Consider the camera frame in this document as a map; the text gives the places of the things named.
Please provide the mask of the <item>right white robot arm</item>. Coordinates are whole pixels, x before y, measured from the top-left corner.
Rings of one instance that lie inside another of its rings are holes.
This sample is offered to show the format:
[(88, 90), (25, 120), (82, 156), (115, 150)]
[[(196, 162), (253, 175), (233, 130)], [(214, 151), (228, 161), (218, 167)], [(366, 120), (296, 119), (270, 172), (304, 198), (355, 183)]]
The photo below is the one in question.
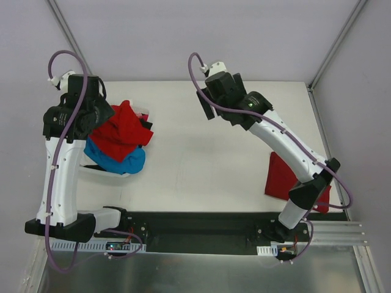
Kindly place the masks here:
[(264, 237), (271, 241), (290, 240), (296, 235), (298, 223), (330, 185), (340, 168), (339, 161), (325, 159), (300, 141), (261, 93), (246, 91), (240, 74), (211, 74), (205, 85), (197, 96), (207, 118), (220, 116), (232, 126), (249, 131), (280, 156), (296, 176), (283, 211), (263, 230)]

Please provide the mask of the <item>bright red t shirt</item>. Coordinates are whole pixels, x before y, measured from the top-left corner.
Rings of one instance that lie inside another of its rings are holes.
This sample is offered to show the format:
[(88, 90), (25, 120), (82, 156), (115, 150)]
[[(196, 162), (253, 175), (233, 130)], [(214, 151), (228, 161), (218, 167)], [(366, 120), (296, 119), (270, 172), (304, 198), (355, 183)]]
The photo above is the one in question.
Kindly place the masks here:
[(144, 127), (128, 100), (113, 105), (113, 117), (94, 129), (89, 138), (105, 155), (122, 162), (139, 146), (147, 146), (153, 132)]

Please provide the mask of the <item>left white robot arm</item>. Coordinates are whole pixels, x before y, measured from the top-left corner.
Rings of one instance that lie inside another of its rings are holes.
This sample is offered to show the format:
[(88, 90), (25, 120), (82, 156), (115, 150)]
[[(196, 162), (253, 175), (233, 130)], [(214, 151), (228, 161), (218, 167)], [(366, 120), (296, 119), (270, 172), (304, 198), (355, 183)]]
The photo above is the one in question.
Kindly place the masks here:
[(36, 217), (25, 223), (26, 233), (82, 243), (104, 230), (115, 237), (128, 233), (125, 209), (104, 206), (97, 211), (78, 211), (76, 207), (79, 166), (87, 138), (113, 115), (98, 76), (68, 77), (60, 103), (43, 116), (45, 186)]

